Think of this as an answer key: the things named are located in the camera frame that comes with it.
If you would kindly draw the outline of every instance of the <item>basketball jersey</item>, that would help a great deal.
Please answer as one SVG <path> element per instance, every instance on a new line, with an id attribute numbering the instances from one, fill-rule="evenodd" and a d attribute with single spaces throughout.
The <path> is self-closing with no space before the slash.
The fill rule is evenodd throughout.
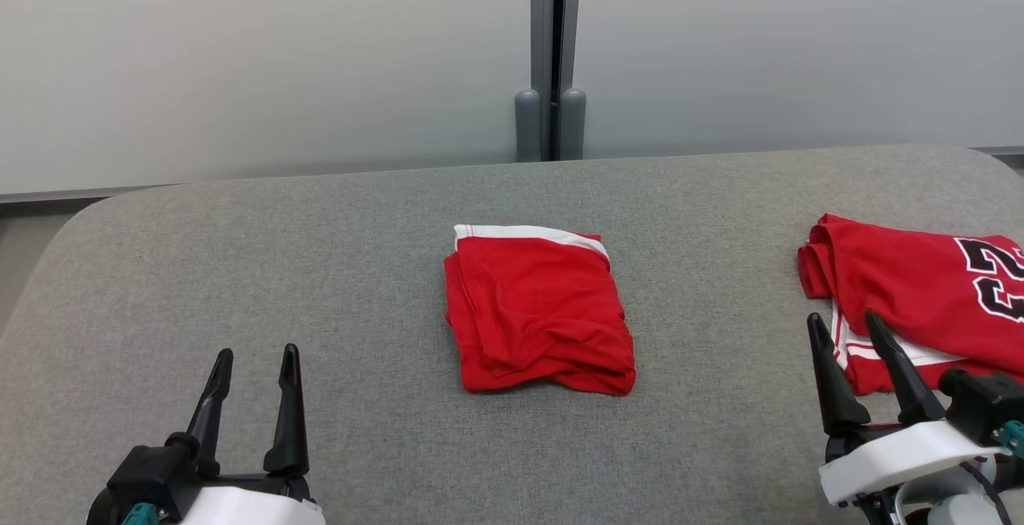
<path id="1" fill-rule="evenodd" d="M 797 254 L 811 299 L 834 299 L 837 360 L 859 395 L 892 391 L 864 323 L 867 310 L 929 387 L 956 365 L 1024 375 L 1024 254 L 1006 236 L 951 236 L 824 215 Z"/>

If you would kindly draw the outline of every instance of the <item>red jersey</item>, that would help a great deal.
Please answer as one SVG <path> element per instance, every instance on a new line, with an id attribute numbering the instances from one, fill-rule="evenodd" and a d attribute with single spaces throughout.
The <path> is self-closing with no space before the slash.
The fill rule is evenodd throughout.
<path id="1" fill-rule="evenodd" d="M 636 367 L 599 234 L 457 225 L 444 260 L 447 320 L 468 391 L 552 380 L 625 395 Z"/>
<path id="2" fill-rule="evenodd" d="M 952 365 L 1024 376 L 1024 254 L 1009 237 L 888 229 L 824 215 L 797 262 L 808 298 L 838 306 L 837 360 L 855 393 L 893 389 L 870 345 L 867 310 L 899 333 L 933 389 Z"/>

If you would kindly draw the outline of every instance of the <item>gray table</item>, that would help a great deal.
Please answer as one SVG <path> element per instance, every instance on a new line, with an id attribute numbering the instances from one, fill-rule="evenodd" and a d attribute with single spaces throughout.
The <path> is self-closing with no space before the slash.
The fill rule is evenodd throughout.
<path id="1" fill-rule="evenodd" d="M 1024 242 L 1024 182 L 887 146 L 208 182 L 70 221 L 0 338 L 0 523 L 79 524 L 134 444 L 186 426 L 232 347 L 224 471 L 259 470 L 303 353 L 331 523 L 852 523 L 821 433 L 795 252 L 822 212 Z M 625 398 L 460 387 L 457 222 L 600 233 L 636 339 Z M 895 400 L 868 398 L 877 419 Z M 1014 511 L 1022 507 L 1008 496 Z"/>

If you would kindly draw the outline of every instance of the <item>jersey number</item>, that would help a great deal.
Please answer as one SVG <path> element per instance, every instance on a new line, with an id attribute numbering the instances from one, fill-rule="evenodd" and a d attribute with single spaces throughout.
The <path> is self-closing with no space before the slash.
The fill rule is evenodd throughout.
<path id="1" fill-rule="evenodd" d="M 1010 252 L 984 240 L 963 237 L 957 237 L 956 244 L 967 259 L 967 270 L 972 273 L 992 274 L 991 277 L 977 277 L 974 280 L 974 289 L 977 289 L 978 303 L 982 309 L 988 314 L 1024 323 L 1024 298 L 1010 295 L 1004 289 L 996 266 L 996 263 L 1002 266 L 1002 270 L 1010 274 L 1011 279 L 1024 280 L 1024 266 L 1021 266 L 1018 259 L 1020 251 L 1016 252 L 1017 255 L 1011 255 Z"/>

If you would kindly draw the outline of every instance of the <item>white trim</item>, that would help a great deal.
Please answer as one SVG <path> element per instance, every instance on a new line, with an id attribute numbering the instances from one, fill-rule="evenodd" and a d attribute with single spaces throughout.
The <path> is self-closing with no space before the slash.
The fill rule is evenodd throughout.
<path id="1" fill-rule="evenodd" d="M 545 239 L 553 244 L 572 245 L 573 248 L 590 249 L 608 258 L 608 252 L 600 240 L 588 239 L 583 234 L 570 233 L 568 230 L 550 229 L 547 226 L 531 225 L 457 225 L 455 226 L 455 248 L 459 251 L 459 239 L 468 236 L 494 237 L 494 239 Z"/>
<path id="2" fill-rule="evenodd" d="M 849 365 L 848 356 L 856 356 L 861 358 L 872 358 L 872 360 L 880 361 L 882 357 L 870 349 L 871 338 L 865 338 L 865 336 L 856 335 L 850 329 L 849 321 L 846 320 L 844 314 L 839 310 L 839 306 L 836 305 L 835 300 L 833 300 L 833 331 L 839 325 L 839 343 L 836 349 L 839 351 L 836 356 L 836 361 L 839 363 L 840 367 L 846 368 Z M 950 361 L 963 361 L 966 357 L 957 357 L 954 354 L 943 353 L 943 351 L 937 351 L 931 349 L 931 347 L 920 346 L 918 343 L 912 343 L 910 340 L 903 339 L 902 336 L 893 335 L 893 339 L 896 340 L 896 344 L 902 347 L 904 353 L 907 357 L 910 357 L 910 362 L 914 364 L 915 367 L 921 367 L 922 365 L 935 365 L 937 363 L 949 363 Z"/>

